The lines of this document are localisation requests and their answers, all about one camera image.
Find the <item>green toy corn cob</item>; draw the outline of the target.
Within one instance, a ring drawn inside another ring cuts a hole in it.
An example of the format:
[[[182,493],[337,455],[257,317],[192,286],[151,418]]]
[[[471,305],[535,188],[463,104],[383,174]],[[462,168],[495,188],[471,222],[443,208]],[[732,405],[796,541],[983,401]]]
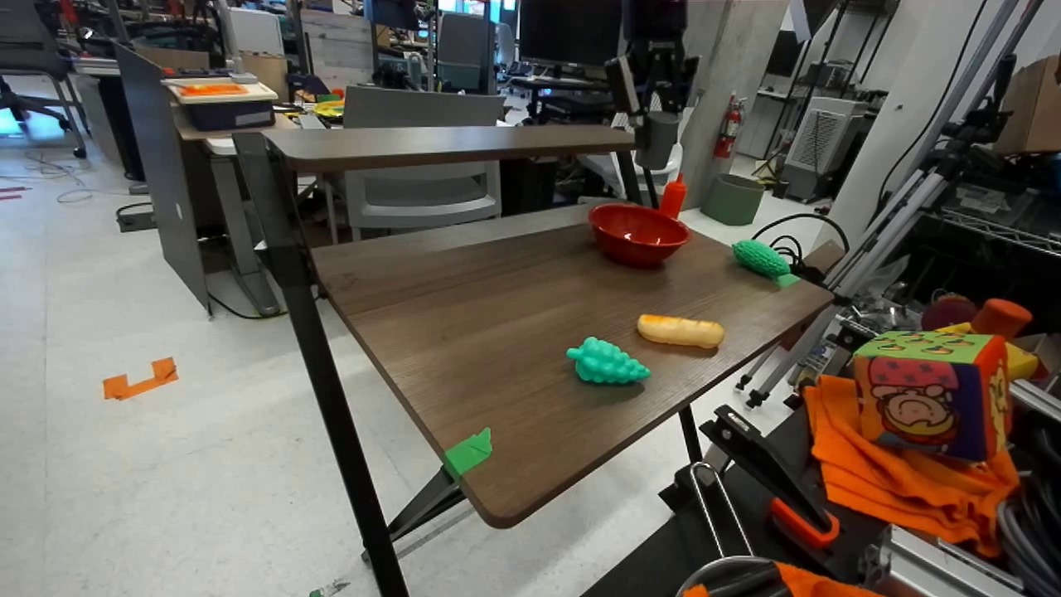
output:
[[[779,287],[789,287],[789,286],[796,280],[789,261],[786,261],[776,250],[768,250],[768,245],[764,245],[764,243],[757,243],[757,240],[737,243],[737,245],[732,245],[732,259],[737,259],[743,268],[749,268],[749,271],[776,280]]]

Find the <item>green tape marker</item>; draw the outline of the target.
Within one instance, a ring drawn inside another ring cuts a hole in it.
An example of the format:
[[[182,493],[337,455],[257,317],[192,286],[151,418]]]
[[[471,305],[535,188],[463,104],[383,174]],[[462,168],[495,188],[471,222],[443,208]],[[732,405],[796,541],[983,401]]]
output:
[[[443,450],[443,470],[463,476],[495,455],[495,432],[481,429]]]

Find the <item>wooden two-tier table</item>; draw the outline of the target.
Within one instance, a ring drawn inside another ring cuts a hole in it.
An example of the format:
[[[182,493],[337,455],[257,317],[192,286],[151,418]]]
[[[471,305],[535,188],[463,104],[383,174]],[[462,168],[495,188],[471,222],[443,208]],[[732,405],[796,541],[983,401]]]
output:
[[[380,509],[330,344],[336,313],[380,370],[421,436],[447,450],[491,429],[495,455],[436,482],[481,520],[514,526],[593,473],[727,376],[829,305],[809,280],[779,287],[693,236],[659,268],[630,268],[593,245],[583,206],[312,250],[298,226],[302,174],[610,151],[606,127],[394,127],[273,130],[234,139],[298,351],[337,461],[380,597],[407,597],[401,523]],[[727,329],[715,351],[648,340],[640,314]],[[640,383],[583,383],[568,351],[606,337],[650,368]]]

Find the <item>black orange clamp right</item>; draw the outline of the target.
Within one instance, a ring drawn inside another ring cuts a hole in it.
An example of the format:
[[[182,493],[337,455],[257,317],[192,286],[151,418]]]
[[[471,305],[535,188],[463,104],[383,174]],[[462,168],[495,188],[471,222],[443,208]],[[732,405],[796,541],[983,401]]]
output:
[[[702,433],[768,489],[768,520],[809,555],[825,555],[840,535],[840,518],[782,465],[779,450],[737,409],[719,405]]]

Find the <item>red plastic bowl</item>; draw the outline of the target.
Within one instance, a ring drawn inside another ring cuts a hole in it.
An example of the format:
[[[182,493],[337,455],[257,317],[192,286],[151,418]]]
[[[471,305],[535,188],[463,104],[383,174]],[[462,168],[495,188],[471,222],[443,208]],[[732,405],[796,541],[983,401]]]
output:
[[[587,214],[596,250],[623,264],[657,268],[686,245],[688,229],[648,206],[593,206]]]

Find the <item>teal toy grape bunch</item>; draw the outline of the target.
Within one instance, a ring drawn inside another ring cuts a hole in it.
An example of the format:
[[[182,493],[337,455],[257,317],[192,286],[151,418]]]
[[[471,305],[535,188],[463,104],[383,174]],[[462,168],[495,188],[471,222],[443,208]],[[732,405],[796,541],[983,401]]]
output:
[[[644,360],[596,335],[587,335],[581,344],[572,344],[568,360],[583,383],[640,383],[650,377]]]

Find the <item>orange toy corn dog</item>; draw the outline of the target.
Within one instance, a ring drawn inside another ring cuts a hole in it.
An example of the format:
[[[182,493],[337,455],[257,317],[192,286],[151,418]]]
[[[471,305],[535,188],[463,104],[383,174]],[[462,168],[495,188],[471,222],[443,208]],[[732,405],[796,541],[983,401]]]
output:
[[[657,344],[715,351],[727,329],[719,321],[680,317],[680,314],[640,314],[636,331]]]

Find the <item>colourful plush cube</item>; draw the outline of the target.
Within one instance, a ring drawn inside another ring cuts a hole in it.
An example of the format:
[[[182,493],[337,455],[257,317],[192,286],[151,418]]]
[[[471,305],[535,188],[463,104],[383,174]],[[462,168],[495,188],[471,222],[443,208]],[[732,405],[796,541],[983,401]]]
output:
[[[978,331],[883,331],[852,358],[859,432],[885,447],[988,461],[1011,429],[1009,351]]]

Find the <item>orange cloth under cube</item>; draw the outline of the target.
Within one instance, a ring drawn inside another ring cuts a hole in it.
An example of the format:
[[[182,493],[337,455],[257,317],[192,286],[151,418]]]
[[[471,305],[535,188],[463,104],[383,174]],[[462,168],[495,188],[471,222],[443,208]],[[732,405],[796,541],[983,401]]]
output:
[[[999,556],[999,506],[1017,489],[1011,455],[951,465],[923,450],[890,450],[859,433],[855,393],[852,377],[833,376],[802,389],[825,496],[855,513]]]

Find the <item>orange tape floor marker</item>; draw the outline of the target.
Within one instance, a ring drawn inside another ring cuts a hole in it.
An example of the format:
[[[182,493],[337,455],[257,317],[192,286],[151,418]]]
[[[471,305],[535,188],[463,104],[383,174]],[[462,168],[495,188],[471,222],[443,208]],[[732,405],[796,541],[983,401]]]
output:
[[[144,377],[128,377],[128,376],[102,377],[102,399],[128,401],[169,380],[178,380],[176,358],[155,358]]]

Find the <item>red fire extinguisher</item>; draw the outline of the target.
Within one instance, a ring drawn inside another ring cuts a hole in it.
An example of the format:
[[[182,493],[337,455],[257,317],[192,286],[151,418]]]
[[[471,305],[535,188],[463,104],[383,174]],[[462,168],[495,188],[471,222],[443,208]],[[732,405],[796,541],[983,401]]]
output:
[[[732,160],[739,127],[743,127],[743,100],[729,97],[729,107],[724,114],[724,121],[713,142],[713,160]]]

